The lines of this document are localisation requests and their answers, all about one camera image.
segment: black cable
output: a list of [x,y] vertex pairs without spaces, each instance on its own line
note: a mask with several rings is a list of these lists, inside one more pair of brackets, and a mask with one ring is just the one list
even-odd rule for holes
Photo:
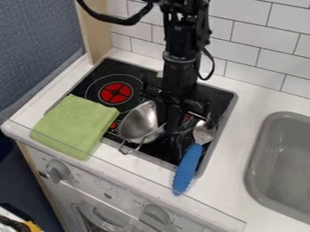
[[202,77],[199,70],[196,70],[195,71],[197,72],[198,74],[198,77],[200,78],[200,80],[202,81],[206,81],[208,79],[211,78],[211,76],[213,75],[214,71],[215,71],[215,61],[214,61],[214,58],[212,56],[212,54],[206,49],[206,48],[203,48],[202,49],[202,52],[210,59],[210,61],[212,62],[212,68],[211,68],[211,71],[208,73],[208,76],[207,77]]
[[31,232],[27,225],[4,216],[0,216],[0,223],[7,227],[13,228],[17,232]]
[[85,2],[84,0],[76,0],[81,8],[83,8],[90,16],[103,21],[107,23],[112,23],[112,24],[120,24],[120,25],[135,25],[136,23],[139,22],[139,20],[146,15],[152,8],[153,8],[153,1],[149,0],[148,3],[137,13],[134,14],[133,16],[122,19],[119,17],[114,17],[111,15],[107,14],[99,14],[92,10]]

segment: tile backsplash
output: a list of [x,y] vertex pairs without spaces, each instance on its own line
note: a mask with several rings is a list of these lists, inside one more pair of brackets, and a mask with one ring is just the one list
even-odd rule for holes
[[[145,4],[108,0],[111,15],[128,17]],[[215,74],[310,98],[310,0],[212,0],[207,48]],[[134,26],[111,26],[114,47],[161,59],[165,41],[160,8],[155,5]],[[202,59],[201,71],[210,62]]]

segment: stovetop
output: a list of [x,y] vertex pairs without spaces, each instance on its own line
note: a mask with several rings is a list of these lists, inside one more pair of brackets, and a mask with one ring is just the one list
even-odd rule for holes
[[[104,134],[104,138],[121,145],[122,139],[118,136],[118,128],[125,115],[139,104],[147,101],[140,96],[144,78],[158,80],[157,73],[128,63],[113,59],[105,59],[91,73],[89,73],[71,92],[87,100],[101,103],[107,107],[115,107],[120,116]],[[215,123],[220,120],[227,110],[234,94],[219,89],[200,85],[210,101],[209,117]],[[192,130],[199,119],[186,115],[183,124],[169,137],[163,136],[152,143],[144,144],[139,154],[146,154],[166,161],[172,165],[179,165],[186,149],[194,143]],[[136,148],[137,144],[126,142],[126,146]],[[209,144],[204,146],[206,153]]]

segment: green cloth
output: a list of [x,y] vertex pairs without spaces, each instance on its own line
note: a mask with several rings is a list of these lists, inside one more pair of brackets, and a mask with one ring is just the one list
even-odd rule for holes
[[34,126],[30,137],[84,160],[119,114],[115,108],[69,95]]

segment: metal spoon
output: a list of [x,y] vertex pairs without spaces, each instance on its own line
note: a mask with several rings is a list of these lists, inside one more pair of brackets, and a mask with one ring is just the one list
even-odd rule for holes
[[215,131],[215,129],[208,129],[205,121],[197,123],[193,130],[195,144],[189,147],[174,176],[172,187],[175,196],[180,195],[188,188],[199,164],[202,146],[213,140]]

